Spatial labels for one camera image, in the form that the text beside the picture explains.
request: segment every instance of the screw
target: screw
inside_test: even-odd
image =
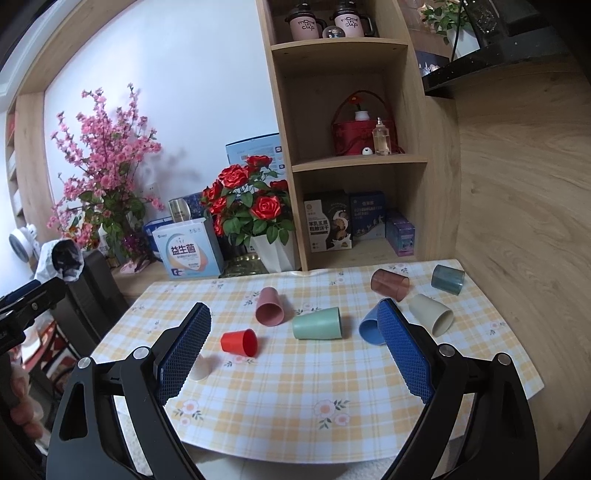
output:
[[[134,358],[136,360],[141,360],[142,358],[146,358],[149,352],[150,350],[147,347],[141,346],[134,350]]]
[[[439,353],[443,356],[454,356],[456,354],[456,349],[451,345],[444,343],[439,346]]]
[[[90,358],[87,356],[78,360],[78,368],[86,368],[90,365]]]
[[[511,365],[511,357],[506,353],[500,353],[496,358],[502,365]]]

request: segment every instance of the red bag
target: red bag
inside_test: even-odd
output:
[[[352,122],[336,123],[343,107],[348,103],[352,96],[357,95],[358,93],[372,95],[382,103],[386,110],[386,114],[388,115],[388,119],[384,119],[384,125],[390,130],[392,153],[404,153],[404,150],[398,146],[398,135],[396,133],[396,124],[394,123],[392,110],[390,110],[390,107],[386,105],[386,102],[384,102],[378,95],[369,90],[358,90],[357,92],[352,93],[337,108],[331,124],[335,153],[339,156],[361,155],[362,150],[366,147],[374,150],[373,131],[377,124],[376,120],[354,120]]]

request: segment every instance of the blue gripper pad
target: blue gripper pad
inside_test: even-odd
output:
[[[166,330],[157,340],[171,332],[172,345],[158,363],[156,398],[164,406],[169,398],[176,397],[212,329],[212,315],[203,303],[197,303],[178,327]]]
[[[431,366],[408,331],[407,320],[400,316],[388,300],[379,302],[378,329],[410,393],[421,397],[427,404],[435,393],[431,384]]]

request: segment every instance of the plaid tablecloth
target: plaid tablecloth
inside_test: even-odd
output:
[[[430,286],[437,264],[461,268],[455,260],[397,263],[153,284],[96,349],[96,362],[127,357],[151,346],[166,328],[177,326],[202,301],[212,311],[212,332],[202,354],[213,372],[187,380],[165,409],[180,439],[240,457],[293,463],[346,463],[395,456],[423,404],[413,397],[386,346],[361,339],[358,326],[380,300],[369,288],[377,268],[408,275],[411,290],[399,305],[416,323],[408,301],[424,293],[453,309],[456,320],[437,343],[450,343],[465,356],[491,359],[509,353],[528,398],[543,383],[501,315],[466,276],[459,296]],[[265,327],[254,318],[256,298],[275,287],[293,314],[338,306],[342,340],[296,340],[291,322]],[[256,358],[222,352],[224,332],[252,328],[259,338]],[[464,403],[452,438],[466,426],[471,398]],[[118,399],[118,411],[126,413]]]

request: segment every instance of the glass ball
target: glass ball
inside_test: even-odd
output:
[[[326,27],[322,32],[323,38],[343,38],[345,36],[345,31],[337,27],[336,25],[331,25]]]

